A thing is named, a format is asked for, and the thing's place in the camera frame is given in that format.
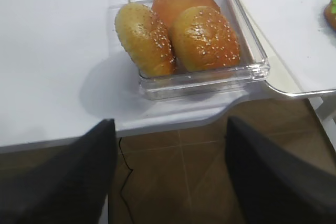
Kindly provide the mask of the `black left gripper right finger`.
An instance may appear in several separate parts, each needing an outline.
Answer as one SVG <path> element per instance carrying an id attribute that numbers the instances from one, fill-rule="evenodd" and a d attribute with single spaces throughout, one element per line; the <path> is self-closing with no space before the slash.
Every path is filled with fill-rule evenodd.
<path id="1" fill-rule="evenodd" d="M 335 223 L 335 176 L 283 150 L 238 117 L 225 162 L 247 223 Z"/>

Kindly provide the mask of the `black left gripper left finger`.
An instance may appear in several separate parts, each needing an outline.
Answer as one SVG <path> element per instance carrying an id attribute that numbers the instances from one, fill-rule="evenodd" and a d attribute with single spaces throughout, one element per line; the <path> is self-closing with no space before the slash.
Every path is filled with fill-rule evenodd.
<path id="1" fill-rule="evenodd" d="M 98 223 L 116 169 L 105 119 L 32 170 L 1 182 L 1 223 Z"/>

